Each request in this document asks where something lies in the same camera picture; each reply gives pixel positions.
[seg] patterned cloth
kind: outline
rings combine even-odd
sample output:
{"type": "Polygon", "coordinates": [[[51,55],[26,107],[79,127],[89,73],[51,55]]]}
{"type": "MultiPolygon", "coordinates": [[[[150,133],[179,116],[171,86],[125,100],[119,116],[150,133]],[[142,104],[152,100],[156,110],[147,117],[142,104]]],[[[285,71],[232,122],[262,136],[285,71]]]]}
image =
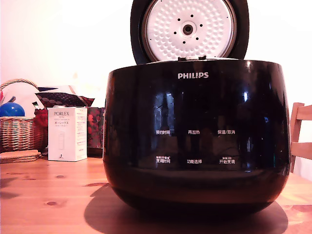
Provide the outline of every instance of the patterned cloth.
{"type": "Polygon", "coordinates": [[[86,98],[67,93],[36,93],[38,99],[45,108],[52,108],[55,105],[65,107],[89,107],[94,98],[86,98]]]}
{"type": "Polygon", "coordinates": [[[87,116],[87,146],[90,148],[103,148],[105,108],[88,107],[87,116]]]}

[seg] cork coaster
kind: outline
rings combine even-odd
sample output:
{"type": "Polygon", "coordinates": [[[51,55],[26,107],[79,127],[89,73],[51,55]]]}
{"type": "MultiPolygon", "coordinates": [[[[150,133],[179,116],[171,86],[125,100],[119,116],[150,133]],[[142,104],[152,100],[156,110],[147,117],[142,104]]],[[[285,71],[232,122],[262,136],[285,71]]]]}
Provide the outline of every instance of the cork coaster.
{"type": "Polygon", "coordinates": [[[0,154],[0,163],[32,162],[41,155],[38,150],[5,152],[0,154]]]}

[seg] wooden table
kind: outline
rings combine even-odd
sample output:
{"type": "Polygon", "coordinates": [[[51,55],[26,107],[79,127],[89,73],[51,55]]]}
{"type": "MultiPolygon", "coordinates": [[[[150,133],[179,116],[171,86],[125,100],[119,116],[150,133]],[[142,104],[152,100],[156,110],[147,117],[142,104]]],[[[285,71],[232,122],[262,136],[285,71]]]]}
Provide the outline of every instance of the wooden table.
{"type": "Polygon", "coordinates": [[[275,203],[240,221],[183,222],[124,204],[101,158],[1,164],[2,234],[312,234],[312,182],[291,174],[275,203]]]}

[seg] white inner lid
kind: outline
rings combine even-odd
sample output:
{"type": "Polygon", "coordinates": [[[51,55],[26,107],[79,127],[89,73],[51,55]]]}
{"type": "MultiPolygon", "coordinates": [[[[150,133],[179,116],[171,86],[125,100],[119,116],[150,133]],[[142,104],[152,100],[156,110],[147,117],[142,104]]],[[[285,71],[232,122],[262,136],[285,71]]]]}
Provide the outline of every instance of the white inner lid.
{"type": "Polygon", "coordinates": [[[154,0],[142,36],[152,61],[226,57],[235,42],[236,18],[228,0],[154,0]]]}

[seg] open lid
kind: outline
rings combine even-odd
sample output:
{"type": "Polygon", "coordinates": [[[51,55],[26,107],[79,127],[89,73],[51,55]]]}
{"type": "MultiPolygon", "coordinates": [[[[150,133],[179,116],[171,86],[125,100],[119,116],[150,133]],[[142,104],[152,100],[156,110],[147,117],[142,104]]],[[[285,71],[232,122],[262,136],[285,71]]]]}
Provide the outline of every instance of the open lid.
{"type": "Polygon", "coordinates": [[[137,64],[185,57],[244,59],[247,0],[134,0],[130,33],[137,64]]]}

